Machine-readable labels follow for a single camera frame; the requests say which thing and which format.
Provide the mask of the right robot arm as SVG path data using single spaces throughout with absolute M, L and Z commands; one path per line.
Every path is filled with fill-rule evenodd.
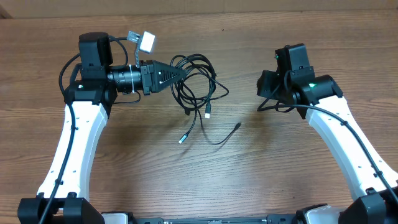
M 343 91 L 329 75 L 316 76 L 304 44 L 275 50 L 277 69 L 264 70 L 258 111 L 297 110 L 320 135 L 341 169 L 353 202 L 347 208 L 326 203 L 293 215 L 268 215 L 266 223 L 397 223 L 397 172 L 377 153 L 352 115 Z

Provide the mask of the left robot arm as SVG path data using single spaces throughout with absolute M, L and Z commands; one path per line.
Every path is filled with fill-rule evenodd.
M 21 223 L 134 223 L 129 212 L 100 213 L 89 202 L 90 174 L 100 135 L 118 93 L 150 95 L 187 76 L 156 60 L 114 66 L 105 32 L 79 37 L 78 57 L 67 88 L 61 87 L 65 119 L 50 170 L 34 198 L 17 209 Z

